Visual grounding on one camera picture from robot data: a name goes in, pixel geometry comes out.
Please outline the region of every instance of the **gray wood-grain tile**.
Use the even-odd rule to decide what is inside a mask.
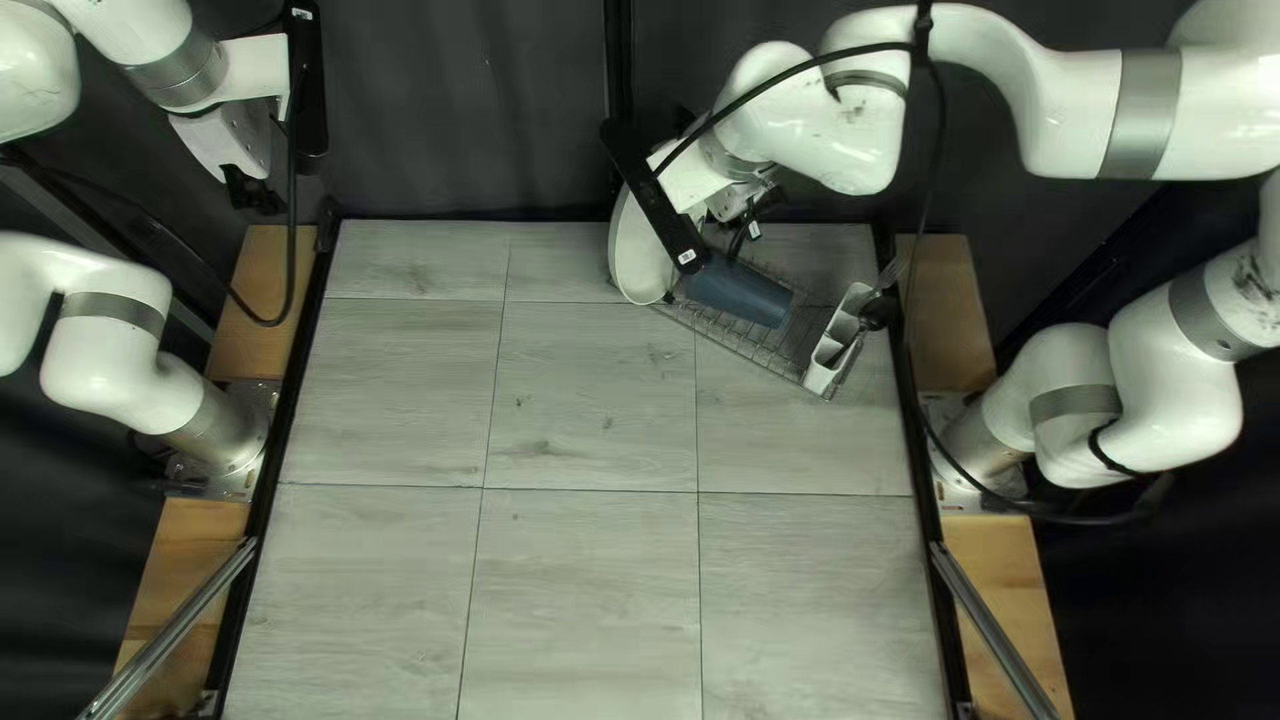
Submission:
[[[692,350],[646,307],[508,302],[485,487],[694,491]]]
[[[346,220],[325,296],[502,300],[511,227]]]
[[[708,720],[945,717],[911,501],[703,495]]]
[[[486,489],[461,720],[700,719],[691,493]]]
[[[480,491],[280,486],[230,720],[453,720]]]
[[[831,402],[698,338],[698,478],[709,492],[910,495],[893,361],[868,336]]]
[[[284,482],[480,486],[500,302],[329,299]]]
[[[609,282],[608,223],[525,223],[511,236],[507,300],[626,302]]]

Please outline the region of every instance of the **white plate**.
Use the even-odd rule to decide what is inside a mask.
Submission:
[[[686,214],[701,228],[707,205],[698,204]],[[662,300],[676,286],[680,274],[626,186],[618,192],[609,219],[609,274],[613,284],[636,305]]]

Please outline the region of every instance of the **wooden base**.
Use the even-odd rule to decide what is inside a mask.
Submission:
[[[214,333],[205,374],[212,380],[284,377],[302,302],[315,261],[314,227],[297,233],[297,281],[293,310],[275,328],[253,324],[229,297]],[[244,234],[236,277],[237,288],[255,313],[273,316],[284,297],[285,232],[278,225],[252,225]],[[244,534],[248,505],[170,497],[165,501],[151,542],[151,555],[133,601],[133,612],[116,657],[116,671],[150,641],[169,616],[236,551]],[[214,656],[225,593],[201,615],[173,655],[118,717],[152,720],[182,715],[198,701]]]
[[[910,254],[914,240],[899,236],[899,252]],[[996,360],[969,241],[959,234],[925,236],[915,249],[913,265],[902,282],[902,302],[916,387],[920,391],[986,389],[996,379]],[[1030,519],[1025,515],[943,515],[942,536],[1057,706],[1059,715],[1064,720],[1075,717]],[[969,691],[978,716],[983,720],[1028,717],[1027,708],[1009,687],[969,618],[959,607],[956,612]]]

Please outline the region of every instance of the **dish rack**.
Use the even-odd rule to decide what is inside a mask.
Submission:
[[[842,378],[837,378],[822,393],[806,389],[803,380],[809,369],[810,355],[818,346],[818,341],[822,338],[823,331],[827,329],[827,323],[835,315],[841,299],[820,297],[799,283],[778,277],[777,273],[769,270],[768,264],[754,264],[741,259],[736,261],[774,279],[792,292],[791,311],[780,328],[767,328],[731,315],[724,310],[690,300],[684,296],[678,283],[672,291],[673,300],[671,302],[659,301],[650,307],[764,368],[806,395],[831,401],[840,391]],[[849,350],[851,354],[846,363],[849,368],[856,363],[860,351],[861,340],[859,338]]]

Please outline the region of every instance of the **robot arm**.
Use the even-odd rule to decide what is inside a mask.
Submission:
[[[201,164],[270,174],[270,122],[289,110],[283,33],[216,41],[186,0],[0,0],[0,142],[64,120],[79,99],[79,32],[151,101]]]
[[[846,15],[827,29],[820,51],[908,42],[915,12]],[[1280,42],[1268,45],[1265,35],[1280,31],[1280,12],[1265,0],[1202,3],[1170,47],[1155,50],[1059,53],[970,5],[938,4],[932,17],[929,56],[996,85],[1012,111],[1023,163],[1037,176],[1224,179],[1280,164]],[[1224,26],[1248,28],[1249,37]],[[809,59],[788,42],[756,45],[733,67],[716,109]],[[873,195],[897,170],[910,69],[904,51],[813,68],[726,118],[714,137],[736,159],[778,163],[845,195]],[[682,174],[698,178],[676,167],[669,174],[663,187],[673,197],[687,195]]]
[[[914,6],[850,14],[831,26],[822,51],[908,42],[915,18]],[[1280,5],[1272,0],[1202,0],[1156,50],[1059,53],[995,13],[960,4],[933,5],[932,19],[931,59],[992,79],[1034,174],[1225,179],[1280,164]],[[716,109],[809,59],[787,42],[753,47]],[[726,168],[777,163],[837,192],[879,192],[897,169],[909,82],[910,56],[901,50],[801,72],[724,118],[658,182],[676,211],[710,206],[721,220],[741,211],[730,199],[744,191],[731,196],[732,184],[750,184]],[[649,156],[649,167],[672,145]],[[620,199],[611,243],[621,247],[630,234],[652,245],[640,238],[652,231],[627,213],[631,202]],[[988,478],[1034,454],[1050,480],[1074,488],[1185,465],[1234,442],[1243,421],[1234,364],[1276,346],[1280,178],[1265,186],[1258,238],[1134,301],[1108,331],[1046,329],[947,427],[943,445]]]
[[[52,293],[64,296],[61,314],[40,369],[51,400],[159,436],[212,468],[257,456],[264,419],[159,351],[172,288],[150,268],[0,232],[0,377],[31,352]]]

